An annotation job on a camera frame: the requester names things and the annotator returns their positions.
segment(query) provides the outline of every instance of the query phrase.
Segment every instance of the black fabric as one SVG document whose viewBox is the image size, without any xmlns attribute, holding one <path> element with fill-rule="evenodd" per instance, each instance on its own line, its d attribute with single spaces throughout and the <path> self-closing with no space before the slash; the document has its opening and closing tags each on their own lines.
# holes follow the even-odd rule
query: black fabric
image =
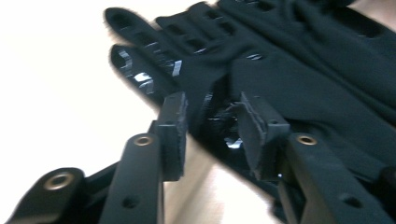
<svg viewBox="0 0 396 224">
<path fill-rule="evenodd" d="M 225 108 L 242 91 L 263 97 L 295 132 L 324 139 L 361 179 L 373 182 L 382 168 L 396 165 L 396 132 L 383 120 L 396 120 L 394 34 L 379 26 L 376 38 L 390 42 L 385 49 L 335 21 L 343 16 L 304 1 L 220 0 L 219 6 L 253 31 L 203 3 L 158 18 L 159 30 L 132 12 L 108 9 L 109 25 L 134 44 L 114 47 L 113 64 L 151 99 L 186 92 L 189 131 L 235 170 L 246 160 L 242 147 L 225 145 L 235 133 Z M 148 69 L 136 69 L 134 62 L 143 61 Z M 137 75 L 145 73 L 141 79 L 150 82 L 141 83 Z"/>
<path fill-rule="evenodd" d="M 396 34 L 345 7 L 220 0 L 219 7 L 396 123 Z"/>
</svg>

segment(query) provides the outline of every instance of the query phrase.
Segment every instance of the metal grommet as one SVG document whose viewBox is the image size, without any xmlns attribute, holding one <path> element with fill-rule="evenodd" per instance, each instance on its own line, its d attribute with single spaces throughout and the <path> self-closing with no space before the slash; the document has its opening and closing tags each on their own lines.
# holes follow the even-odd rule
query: metal grommet
<svg viewBox="0 0 396 224">
<path fill-rule="evenodd" d="M 62 189 L 72 183 L 74 176 L 68 172 L 59 173 L 46 181 L 44 189 L 56 190 Z"/>
<path fill-rule="evenodd" d="M 307 136 L 307 135 L 300 135 L 297 137 L 297 141 L 301 144 L 307 145 L 307 146 L 314 146 L 318 143 L 318 141 L 311 137 L 311 136 Z"/>
<path fill-rule="evenodd" d="M 152 143 L 152 138 L 148 136 L 141 136 L 134 140 L 134 144 L 140 147 L 150 145 Z"/>
</svg>

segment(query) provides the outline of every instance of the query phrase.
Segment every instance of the hole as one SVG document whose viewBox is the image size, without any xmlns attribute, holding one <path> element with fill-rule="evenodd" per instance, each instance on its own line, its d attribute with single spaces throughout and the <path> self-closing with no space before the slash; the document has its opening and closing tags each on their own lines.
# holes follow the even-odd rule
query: hole
<svg viewBox="0 0 396 224">
<path fill-rule="evenodd" d="M 117 68 L 132 68 L 132 57 L 124 49 L 113 50 L 111 53 L 111 62 Z"/>
<path fill-rule="evenodd" d="M 137 207 L 140 200 L 137 196 L 128 196 L 122 201 L 122 207 L 132 209 Z"/>
<path fill-rule="evenodd" d="M 340 200 L 343 203 L 346 203 L 347 205 L 354 207 L 354 208 L 362 208 L 363 204 L 361 203 L 361 201 L 359 201 L 359 199 L 355 198 L 354 196 L 350 195 L 350 194 L 342 194 L 340 197 Z"/>
<path fill-rule="evenodd" d="M 256 61 L 256 60 L 261 60 L 263 57 L 260 54 L 252 54 L 247 56 L 247 58 Z"/>
<path fill-rule="evenodd" d="M 137 33 L 136 35 L 134 35 L 137 39 L 137 41 L 140 43 L 140 45 L 143 46 L 148 46 L 154 43 L 157 43 L 158 41 L 154 40 L 154 38 L 152 38 L 150 35 L 146 34 L 146 33 Z"/>
<path fill-rule="evenodd" d="M 117 26 L 118 29 L 128 29 L 132 28 L 134 25 L 126 16 L 116 14 L 111 17 L 111 20 L 114 21 L 114 24 Z"/>
<path fill-rule="evenodd" d="M 68 172 L 62 172 L 54 175 L 46 181 L 44 184 L 44 189 L 56 190 L 63 189 L 72 183 L 74 176 Z"/>
<path fill-rule="evenodd" d="M 134 144 L 140 147 L 151 144 L 152 139 L 147 136 L 139 137 L 134 140 Z"/>
<path fill-rule="evenodd" d="M 270 120 L 268 120 L 268 123 L 270 123 L 270 124 L 278 124 L 276 119 L 270 119 Z"/>
<path fill-rule="evenodd" d="M 301 144 L 307 145 L 307 146 L 313 146 L 318 143 L 318 141 L 310 136 L 305 136 L 305 135 L 300 135 L 297 137 L 297 141 Z"/>
<path fill-rule="evenodd" d="M 185 35 L 186 33 L 182 31 L 178 26 L 174 24 L 168 25 L 167 27 L 174 35 Z"/>
<path fill-rule="evenodd" d="M 269 4 L 269 3 L 266 3 L 266 2 L 260 1 L 260 2 L 257 4 L 257 7 L 258 7 L 261 11 L 267 12 L 267 11 L 273 9 L 273 8 L 274 8 L 274 5 Z"/>
<path fill-rule="evenodd" d="M 235 29 L 228 22 L 222 22 L 219 26 L 225 31 L 226 35 L 233 35 L 235 33 Z"/>
<path fill-rule="evenodd" d="M 205 44 L 198 39 L 189 39 L 186 43 L 193 48 L 194 53 L 201 53 L 205 50 Z"/>
<path fill-rule="evenodd" d="M 221 16 L 217 12 L 215 12 L 214 10 L 207 11 L 206 12 L 206 16 L 208 18 L 210 18 L 211 20 L 215 20 L 215 19 L 221 18 Z"/>
<path fill-rule="evenodd" d="M 246 4 L 254 4 L 257 3 L 258 0 L 236 0 L 237 2 L 244 2 Z"/>
</svg>

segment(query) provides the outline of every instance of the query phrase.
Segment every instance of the glove finger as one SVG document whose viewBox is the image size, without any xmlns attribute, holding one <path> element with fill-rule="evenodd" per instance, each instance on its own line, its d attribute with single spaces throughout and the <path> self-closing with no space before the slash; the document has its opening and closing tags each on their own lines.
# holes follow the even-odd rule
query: glove finger
<svg viewBox="0 0 396 224">
<path fill-rule="evenodd" d="M 170 17 L 159 17 L 156 22 L 169 39 L 188 54 L 203 54 L 208 50 L 207 37 L 195 29 L 183 12 Z"/>
<path fill-rule="evenodd" d="M 183 53 L 176 46 L 170 45 L 160 32 L 126 9 L 108 8 L 105 17 L 114 32 L 137 46 L 168 75 L 179 75 Z"/>
<path fill-rule="evenodd" d="M 167 95 L 179 91 L 172 78 L 146 60 L 137 49 L 114 45 L 110 60 L 125 79 L 157 105 L 161 105 Z"/>
</svg>

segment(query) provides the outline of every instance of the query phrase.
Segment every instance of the black glove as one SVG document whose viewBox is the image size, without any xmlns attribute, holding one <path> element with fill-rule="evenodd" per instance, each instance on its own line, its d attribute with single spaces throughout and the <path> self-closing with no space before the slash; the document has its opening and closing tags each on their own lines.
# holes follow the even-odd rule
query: black glove
<svg viewBox="0 0 396 224">
<path fill-rule="evenodd" d="M 247 92 L 267 101 L 295 132 L 323 138 L 364 180 L 374 181 L 382 168 L 396 164 L 394 129 L 351 95 L 344 80 L 328 78 L 329 74 L 339 76 L 303 45 L 298 49 L 309 58 L 302 62 L 303 57 L 294 57 L 288 46 L 288 51 L 275 47 L 203 3 L 157 19 L 162 28 L 158 31 L 119 8 L 108 9 L 106 20 L 136 45 L 136 49 L 115 46 L 113 64 L 148 97 L 186 92 L 190 132 L 201 140 L 211 140 L 208 144 L 216 147 L 215 153 L 224 161 L 234 152 L 223 139 L 235 138 L 237 116 L 227 108 L 240 100 L 241 92 Z M 245 151 L 247 164 L 256 173 L 275 165 L 274 154 L 270 160 L 266 158 L 272 162 L 262 163 L 263 154 L 249 153 L 250 148 Z"/>
</svg>

